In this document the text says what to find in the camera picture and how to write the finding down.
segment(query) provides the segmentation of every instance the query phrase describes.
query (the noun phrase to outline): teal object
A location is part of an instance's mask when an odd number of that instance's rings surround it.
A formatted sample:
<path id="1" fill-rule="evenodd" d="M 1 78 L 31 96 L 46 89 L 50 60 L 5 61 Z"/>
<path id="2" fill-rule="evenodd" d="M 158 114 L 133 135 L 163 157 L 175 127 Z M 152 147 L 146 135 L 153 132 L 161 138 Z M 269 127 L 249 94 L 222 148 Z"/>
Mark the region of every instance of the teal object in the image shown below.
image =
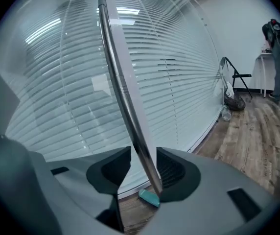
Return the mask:
<path id="1" fill-rule="evenodd" d="M 155 207 L 160 206 L 160 199 L 155 193 L 143 189 L 139 191 L 139 197 Z"/>

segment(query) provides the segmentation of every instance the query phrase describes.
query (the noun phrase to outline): white wall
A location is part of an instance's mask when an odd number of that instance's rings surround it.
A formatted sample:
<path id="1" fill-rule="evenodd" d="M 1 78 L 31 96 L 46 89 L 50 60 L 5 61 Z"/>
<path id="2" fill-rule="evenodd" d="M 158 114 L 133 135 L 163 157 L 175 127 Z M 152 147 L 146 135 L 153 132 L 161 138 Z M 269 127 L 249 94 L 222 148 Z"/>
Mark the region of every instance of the white wall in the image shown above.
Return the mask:
<path id="1" fill-rule="evenodd" d="M 260 60 L 265 43 L 262 26 L 271 18 L 280 22 L 280 13 L 269 0 L 197 0 L 214 29 L 225 55 L 239 73 L 252 74 L 245 78 L 249 88 L 260 88 Z M 265 61 L 266 89 L 274 89 L 274 62 Z M 236 88 L 244 88 L 236 79 Z"/>

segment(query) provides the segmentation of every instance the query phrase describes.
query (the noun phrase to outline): metal pole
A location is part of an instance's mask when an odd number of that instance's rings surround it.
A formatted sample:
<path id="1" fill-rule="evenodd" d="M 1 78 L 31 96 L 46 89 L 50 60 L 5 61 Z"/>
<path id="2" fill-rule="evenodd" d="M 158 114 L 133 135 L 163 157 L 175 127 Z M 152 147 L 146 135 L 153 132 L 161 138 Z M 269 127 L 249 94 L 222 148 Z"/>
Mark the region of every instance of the metal pole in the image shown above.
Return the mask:
<path id="1" fill-rule="evenodd" d="M 148 176 L 156 194 L 160 196 L 163 189 L 162 184 L 154 167 L 154 163 L 144 139 L 144 135 L 141 130 L 134 105 L 132 104 L 130 94 L 126 86 L 125 77 L 123 76 L 121 66 L 117 58 L 117 52 L 111 33 L 105 1 L 99 0 L 98 7 L 105 57 L 117 102 L 132 144 L 136 150 L 137 155 L 139 156 L 144 171 Z"/>

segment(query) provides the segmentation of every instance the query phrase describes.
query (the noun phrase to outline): water bottle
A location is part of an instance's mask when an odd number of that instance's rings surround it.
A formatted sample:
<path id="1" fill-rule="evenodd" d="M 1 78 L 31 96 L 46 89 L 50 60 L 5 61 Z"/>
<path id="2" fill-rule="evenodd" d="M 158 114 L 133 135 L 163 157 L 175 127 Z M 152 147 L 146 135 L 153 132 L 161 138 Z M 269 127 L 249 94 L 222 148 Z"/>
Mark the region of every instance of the water bottle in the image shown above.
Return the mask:
<path id="1" fill-rule="evenodd" d="M 228 109 L 227 105 L 225 105 L 222 109 L 222 117 L 224 121 L 230 121 L 230 119 L 232 119 L 232 113 Z"/>

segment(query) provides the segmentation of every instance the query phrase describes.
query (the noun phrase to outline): black bag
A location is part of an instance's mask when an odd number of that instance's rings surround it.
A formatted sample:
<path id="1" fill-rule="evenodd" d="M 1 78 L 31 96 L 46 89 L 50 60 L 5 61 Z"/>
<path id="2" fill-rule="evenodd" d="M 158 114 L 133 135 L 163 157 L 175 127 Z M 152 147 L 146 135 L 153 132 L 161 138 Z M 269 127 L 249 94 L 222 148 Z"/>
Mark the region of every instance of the black bag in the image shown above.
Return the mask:
<path id="1" fill-rule="evenodd" d="M 225 92 L 224 101 L 231 111 L 242 111 L 244 108 L 246 108 L 245 101 L 237 92 L 234 93 L 234 99 L 228 97 Z"/>

